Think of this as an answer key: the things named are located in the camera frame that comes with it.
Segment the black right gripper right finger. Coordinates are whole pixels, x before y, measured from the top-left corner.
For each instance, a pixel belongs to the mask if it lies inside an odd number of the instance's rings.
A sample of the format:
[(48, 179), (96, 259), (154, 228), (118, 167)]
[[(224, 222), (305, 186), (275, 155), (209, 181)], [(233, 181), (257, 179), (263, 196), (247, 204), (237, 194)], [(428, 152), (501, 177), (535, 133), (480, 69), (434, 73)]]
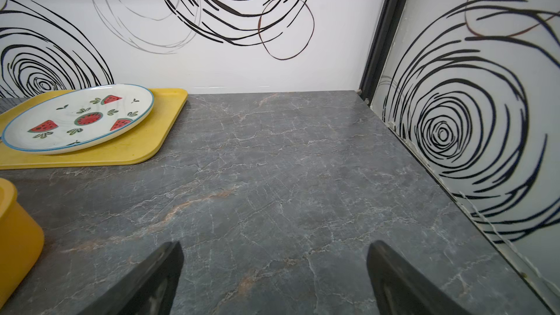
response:
[(380, 314), (468, 314), (383, 241), (370, 244), (367, 270)]

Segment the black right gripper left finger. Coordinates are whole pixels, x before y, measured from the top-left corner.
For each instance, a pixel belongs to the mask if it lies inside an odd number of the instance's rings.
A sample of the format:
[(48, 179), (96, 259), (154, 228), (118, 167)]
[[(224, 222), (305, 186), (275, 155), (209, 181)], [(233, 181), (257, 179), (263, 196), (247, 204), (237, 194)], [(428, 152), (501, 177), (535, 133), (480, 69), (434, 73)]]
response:
[(166, 242), (81, 314), (169, 314), (184, 264), (179, 242)]

